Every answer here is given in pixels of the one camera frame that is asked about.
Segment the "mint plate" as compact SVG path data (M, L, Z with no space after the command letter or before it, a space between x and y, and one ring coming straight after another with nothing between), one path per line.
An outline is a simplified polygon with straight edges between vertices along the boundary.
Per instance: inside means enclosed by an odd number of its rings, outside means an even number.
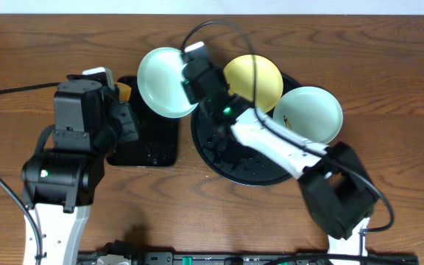
M161 47L150 51L138 67L137 84L142 99L158 115L178 119L196 109L183 89L185 81L180 50Z
M285 93L273 120L315 142L330 143L340 132L343 111L336 97L325 89L303 86Z

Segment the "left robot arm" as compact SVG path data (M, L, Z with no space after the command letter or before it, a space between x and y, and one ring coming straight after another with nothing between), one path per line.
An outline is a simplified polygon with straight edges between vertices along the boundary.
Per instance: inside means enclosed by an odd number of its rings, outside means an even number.
M105 159L122 142L138 139L128 103L131 87L59 85L55 123L38 139L24 164L23 201L29 209L24 263L75 264Z

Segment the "green yellow sponge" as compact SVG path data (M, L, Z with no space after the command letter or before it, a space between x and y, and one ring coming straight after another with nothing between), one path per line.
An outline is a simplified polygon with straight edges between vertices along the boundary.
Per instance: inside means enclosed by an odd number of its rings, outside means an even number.
M116 82L115 85L119 90L119 101L128 102L130 100L132 88L122 82Z

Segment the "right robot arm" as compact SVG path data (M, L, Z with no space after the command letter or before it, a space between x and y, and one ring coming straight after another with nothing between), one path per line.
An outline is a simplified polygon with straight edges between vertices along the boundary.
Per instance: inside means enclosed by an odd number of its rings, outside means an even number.
M191 131L201 158L233 182L270 186L295 179L330 253L366 255L380 192L354 150L335 142L342 121L331 93L285 75L256 89L231 85L206 97L193 112Z

